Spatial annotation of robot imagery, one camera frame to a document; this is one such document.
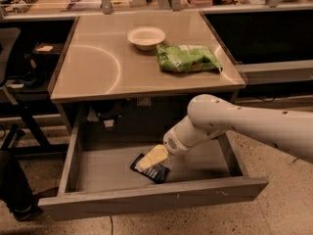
green plastic bag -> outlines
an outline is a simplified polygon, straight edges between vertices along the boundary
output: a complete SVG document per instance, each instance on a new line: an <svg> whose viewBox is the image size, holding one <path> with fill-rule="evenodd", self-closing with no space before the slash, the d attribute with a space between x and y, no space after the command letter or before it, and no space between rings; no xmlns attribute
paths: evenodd
<svg viewBox="0 0 313 235"><path fill-rule="evenodd" d="M205 45L156 46L159 68L163 71L222 71L215 55Z"/></svg>

open drawer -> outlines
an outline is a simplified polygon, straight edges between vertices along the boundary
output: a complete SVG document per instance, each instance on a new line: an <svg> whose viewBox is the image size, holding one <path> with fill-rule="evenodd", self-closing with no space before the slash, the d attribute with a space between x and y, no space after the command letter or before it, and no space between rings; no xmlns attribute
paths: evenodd
<svg viewBox="0 0 313 235"><path fill-rule="evenodd" d="M92 103L80 105L58 196L41 199L43 211L65 220L246 202L267 185L264 177L248 176L231 132L163 162L170 171L161 184L131 170L138 155L161 143L185 115L188 99L154 98L149 106L138 102L113 103L103 114L116 117L113 127L90 121Z"/></svg>

terrazzo floor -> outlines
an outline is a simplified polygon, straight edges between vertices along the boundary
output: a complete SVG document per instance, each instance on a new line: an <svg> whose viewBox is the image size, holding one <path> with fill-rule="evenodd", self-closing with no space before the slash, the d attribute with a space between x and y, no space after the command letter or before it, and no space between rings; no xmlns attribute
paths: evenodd
<svg viewBox="0 0 313 235"><path fill-rule="evenodd" d="M307 107L313 106L312 102L297 101L289 105L294 109L304 107L304 111L313 112L312 108ZM256 105L277 108L275 104L262 102ZM63 126L43 126L42 129L51 143L68 142L69 137ZM27 222L15 221L5 205L0 203L0 234L311 235L312 164L295 161L294 157L238 133L235 133L235 137L249 175L266 176L269 180L269 185L253 202L71 221L54 221L43 212ZM26 136L15 145L33 145L34 142L26 131ZM59 186L63 156L22 157L20 163L34 193Z"/></svg>

white robotic arm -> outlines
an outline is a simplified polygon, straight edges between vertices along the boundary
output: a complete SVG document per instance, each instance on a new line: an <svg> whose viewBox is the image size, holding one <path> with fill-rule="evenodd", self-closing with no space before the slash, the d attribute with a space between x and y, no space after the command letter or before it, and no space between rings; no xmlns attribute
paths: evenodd
<svg viewBox="0 0 313 235"><path fill-rule="evenodd" d="M167 151L180 156L197 143L234 130L313 164L313 114L247 108L212 95L195 97L188 115L165 133Z"/></svg>

